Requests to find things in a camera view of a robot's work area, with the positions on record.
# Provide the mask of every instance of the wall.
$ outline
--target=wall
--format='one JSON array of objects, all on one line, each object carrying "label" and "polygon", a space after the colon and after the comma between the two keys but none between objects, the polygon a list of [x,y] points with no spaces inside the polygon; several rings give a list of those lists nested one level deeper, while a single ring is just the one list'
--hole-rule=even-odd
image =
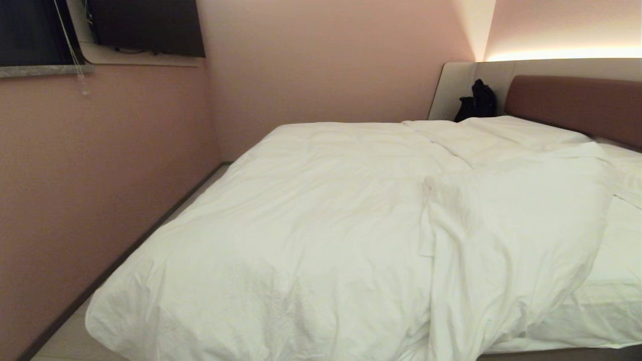
[{"label": "wall", "polygon": [[486,53],[495,2],[496,0],[453,0],[476,62],[482,62]]},{"label": "wall", "polygon": [[451,0],[200,1],[226,161],[278,125],[426,119],[449,61],[473,61]]},{"label": "wall", "polygon": [[588,57],[642,57],[642,1],[496,1],[486,60]]},{"label": "wall", "polygon": [[0,360],[220,161],[204,66],[0,79]]}]

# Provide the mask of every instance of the bed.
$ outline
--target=bed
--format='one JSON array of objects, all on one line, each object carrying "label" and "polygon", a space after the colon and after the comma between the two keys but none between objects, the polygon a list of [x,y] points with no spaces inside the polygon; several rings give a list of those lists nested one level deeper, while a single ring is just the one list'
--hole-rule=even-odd
[{"label": "bed", "polygon": [[518,76],[495,119],[279,127],[118,268],[87,329],[132,360],[640,345],[641,105],[636,82]]}]

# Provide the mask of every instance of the television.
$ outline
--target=television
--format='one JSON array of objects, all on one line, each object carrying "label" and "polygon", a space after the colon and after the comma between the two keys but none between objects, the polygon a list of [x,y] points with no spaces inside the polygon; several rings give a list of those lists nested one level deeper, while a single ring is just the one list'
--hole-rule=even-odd
[{"label": "television", "polygon": [[196,0],[85,0],[97,44],[205,57]]}]

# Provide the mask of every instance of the bed frame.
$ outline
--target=bed frame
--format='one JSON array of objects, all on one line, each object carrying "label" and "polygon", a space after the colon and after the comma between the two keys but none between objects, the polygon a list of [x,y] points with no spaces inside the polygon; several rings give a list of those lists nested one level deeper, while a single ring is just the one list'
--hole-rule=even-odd
[{"label": "bed frame", "polygon": [[[518,75],[505,114],[576,130],[642,149],[642,82]],[[640,361],[642,345],[483,355],[480,361]]]}]

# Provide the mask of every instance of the black bag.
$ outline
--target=black bag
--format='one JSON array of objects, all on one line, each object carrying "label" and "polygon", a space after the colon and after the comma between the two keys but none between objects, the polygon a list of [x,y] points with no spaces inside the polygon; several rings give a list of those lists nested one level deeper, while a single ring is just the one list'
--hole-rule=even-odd
[{"label": "black bag", "polygon": [[473,96],[459,98],[462,106],[455,116],[455,122],[460,122],[470,117],[488,118],[497,116],[497,98],[495,92],[477,79],[473,85]]},{"label": "black bag", "polygon": [[472,96],[463,96],[459,100],[462,102],[462,106],[455,116],[455,123],[475,116],[475,99]]}]

